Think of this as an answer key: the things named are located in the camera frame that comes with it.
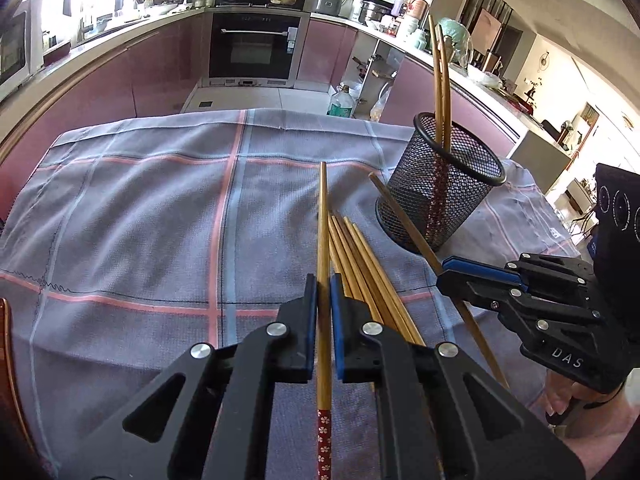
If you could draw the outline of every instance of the plastic bag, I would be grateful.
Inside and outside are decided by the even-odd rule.
[[[393,87],[389,87],[385,90],[385,92],[380,96],[380,99],[378,99],[378,101],[376,102],[376,104],[373,105],[373,108],[371,109],[371,113],[370,113],[370,117],[371,120],[379,123],[380,122],[380,117],[382,117],[382,111],[385,109],[385,105],[386,105],[386,100],[389,97],[389,92],[391,92],[391,89]]]

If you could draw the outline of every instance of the pink cabinet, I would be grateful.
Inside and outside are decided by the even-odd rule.
[[[413,126],[417,113],[435,111],[434,102],[433,72],[405,58],[380,122]],[[451,118],[483,140],[500,157],[506,157],[515,144],[474,102],[457,92],[455,86],[451,88]]]
[[[127,51],[137,117],[180,113],[204,74],[204,21],[199,15],[165,25]]]
[[[27,131],[0,165],[0,218],[56,138],[69,130],[136,116],[124,52],[82,79]]]
[[[358,31],[354,28],[344,28],[338,56],[335,58],[334,71],[331,74],[331,86],[334,88],[338,88],[338,85],[342,82],[344,72],[347,70],[347,65],[351,60],[351,52],[353,51],[353,45],[356,43],[357,34]]]
[[[336,79],[334,75],[339,72],[337,76],[339,83],[351,55],[354,41],[355,31],[344,25],[310,20],[300,59],[298,81],[328,86]]]

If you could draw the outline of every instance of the bamboo chopstick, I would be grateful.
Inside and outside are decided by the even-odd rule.
[[[351,253],[356,261],[356,265],[360,269],[362,273],[362,277],[364,279],[365,287],[369,289],[369,293],[371,295],[371,299],[373,300],[373,304],[376,306],[380,317],[382,318],[382,323],[389,326],[393,330],[396,330],[398,327],[396,326],[396,322],[393,317],[389,313],[386,303],[382,297],[382,293],[376,285],[375,280],[373,279],[373,275],[371,274],[369,268],[364,261],[362,256],[362,252],[359,250],[356,241],[354,240],[353,234],[349,229],[351,221],[347,218],[341,218],[340,215],[335,215],[334,217],[337,221],[339,229],[342,231],[344,239],[347,241]]]
[[[367,283],[364,280],[364,276],[362,275],[362,270],[358,266],[358,263],[353,254],[353,251],[351,251],[351,248],[349,247],[349,244],[347,243],[347,240],[344,237],[344,234],[342,233],[342,230],[340,229],[340,225],[338,224],[338,221],[335,216],[331,217],[329,228],[331,228],[331,220],[333,220],[334,222],[334,229],[337,232],[338,238],[340,238],[342,247],[344,248],[344,252],[346,253],[349,263],[351,264],[351,269],[353,270],[353,274],[358,283],[358,287],[360,288],[360,292],[363,297],[363,300],[361,301],[364,301],[369,307],[369,311],[371,313],[371,317],[373,318],[373,320],[377,321],[378,323],[382,323],[383,322],[382,316],[380,316],[378,308],[376,307],[376,303],[373,301],[373,297],[369,291],[369,287],[367,286]]]
[[[436,142],[442,144],[444,136],[443,111],[442,111],[442,73],[440,71],[440,50],[438,48],[438,37],[436,36],[433,16],[429,14],[429,32],[431,34],[431,49],[433,51],[433,79],[436,105]]]
[[[329,237],[329,255],[331,256],[332,264],[334,264],[334,271],[342,276],[342,289],[344,290],[344,295],[348,298],[352,298],[351,287],[344,275],[344,266],[338,257],[338,251],[335,248],[334,239],[331,237]]]
[[[334,244],[335,251],[338,256],[337,257],[338,264],[342,267],[342,270],[344,271],[342,275],[342,280],[349,285],[349,288],[351,289],[351,297],[354,300],[364,301],[364,298],[362,297],[362,293],[360,291],[360,286],[358,285],[356,276],[353,273],[353,267],[351,267],[351,262],[347,257],[347,254],[342,245],[342,241],[340,240],[340,237],[338,236],[338,232],[335,229],[334,222],[331,219],[329,219],[329,234],[331,235],[331,240]]]
[[[400,300],[398,293],[396,292],[385,271],[382,269],[380,262],[367,243],[366,238],[356,224],[353,224],[353,229],[356,233],[356,236],[360,240],[362,247],[364,248],[364,254],[376,269],[378,279],[380,280],[380,282],[382,282],[382,287],[384,289],[383,294],[385,295],[386,301],[388,301],[390,309],[395,307],[394,311],[399,314],[401,321],[399,322],[398,320],[396,320],[396,325],[398,325],[400,333],[407,341],[417,345],[425,346],[424,339],[422,339],[420,332],[418,332],[414,320],[411,319],[411,316],[409,316],[404,303],[402,302],[402,300]]]
[[[370,256],[367,254],[367,251],[364,248],[364,244],[362,243],[362,240],[355,230],[355,224],[351,223],[351,221],[347,217],[344,217],[344,221],[351,239],[354,242],[356,250],[360,255],[360,259],[366,268],[369,289],[376,291],[374,299],[376,300],[378,310],[380,311],[380,316],[382,316],[382,321],[389,328],[392,328],[393,330],[396,330],[396,332],[401,333],[402,337],[404,337],[405,340],[412,342],[413,337],[409,334],[409,330],[406,326],[406,323],[404,322],[404,319],[402,319],[402,316],[397,311],[396,304],[393,302],[388,291],[386,290],[385,285],[382,283],[382,279],[380,278],[380,274],[378,273],[375,264],[373,263],[373,261],[371,261]]]
[[[415,227],[414,223],[411,222],[411,219],[407,216],[404,210],[400,207],[396,199],[393,198],[389,190],[386,188],[384,184],[380,181],[380,179],[373,173],[369,173],[369,179],[373,182],[373,184],[378,188],[380,195],[382,198],[389,204],[389,207],[396,213],[399,221],[402,223],[404,228],[406,229],[408,235],[411,240],[414,242],[420,254],[427,260],[427,263],[433,269],[433,272],[437,275],[442,273],[442,264],[440,263],[438,257],[434,254],[434,252],[429,247],[427,241],[422,237],[420,231]],[[491,350],[489,344],[487,343],[484,335],[482,335],[482,331],[480,327],[476,323],[476,320],[469,312],[466,304],[462,300],[457,300],[455,298],[451,298],[453,305],[456,307],[456,310],[460,314],[462,321],[465,323],[466,328],[469,330],[470,334],[474,338],[474,341],[478,345],[482,355],[484,356],[489,368],[491,368],[492,373],[494,374],[495,379],[506,389],[509,389],[509,384],[507,382],[506,377],[500,370],[500,365],[495,358],[493,351]]]
[[[451,83],[449,81],[449,63],[444,36],[440,24],[436,27],[436,36],[440,44],[440,61],[442,63],[442,147],[446,152],[451,151]]]
[[[329,211],[326,163],[320,163],[318,199],[318,480],[331,478],[331,302],[329,291]]]

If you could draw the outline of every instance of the mesh cup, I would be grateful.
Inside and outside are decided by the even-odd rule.
[[[417,114],[414,126],[414,134],[387,187],[430,247],[437,251],[489,191],[504,184],[506,174],[495,153],[462,126],[452,124],[450,153],[435,142],[434,114]],[[376,201],[376,216],[393,241],[408,251],[418,252],[382,198]]]

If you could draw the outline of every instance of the kitchen counter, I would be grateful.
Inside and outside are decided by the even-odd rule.
[[[400,50],[401,52],[408,54],[411,58],[418,61],[419,63],[433,69],[433,56],[431,54],[409,46],[404,41],[398,40],[397,38],[389,36],[388,34],[373,30],[366,25],[352,22],[351,20],[347,20],[345,18],[327,16],[326,14],[319,14],[317,12],[312,12],[311,17],[315,20],[325,20],[328,22],[341,23],[342,25],[346,25],[347,27],[360,30],[374,38],[378,38],[379,40],[384,41],[385,43]],[[452,84],[457,87],[458,90],[462,90],[465,94],[468,94],[474,99],[474,101],[479,102],[483,107],[488,108],[488,110],[490,110],[502,122],[504,122],[504,124],[511,129],[511,134],[514,140],[523,137],[527,133],[527,131],[531,130],[545,139],[547,142],[555,145],[559,150],[561,150],[560,146],[545,130],[537,126],[525,114],[513,108],[499,95],[495,94],[484,86],[476,84],[474,81],[469,79],[466,76],[465,71],[463,71],[461,68],[452,66],[452,70],[449,71],[449,77]]]
[[[203,12],[205,9],[191,9],[147,18],[73,48],[68,56],[44,67],[0,103],[0,143],[50,92],[89,63],[157,28]]]
[[[407,45],[404,41],[373,30],[361,23],[345,18],[327,16],[313,12],[313,20],[339,23],[359,32],[377,38],[386,44],[404,52],[433,74],[433,56],[427,52]],[[466,100],[479,108],[513,142],[507,158],[515,160],[533,175],[540,189],[546,193],[570,161],[569,156],[543,128],[529,116],[516,110],[504,98],[489,88],[476,84],[466,76],[466,71],[452,66],[449,77],[452,88]]]

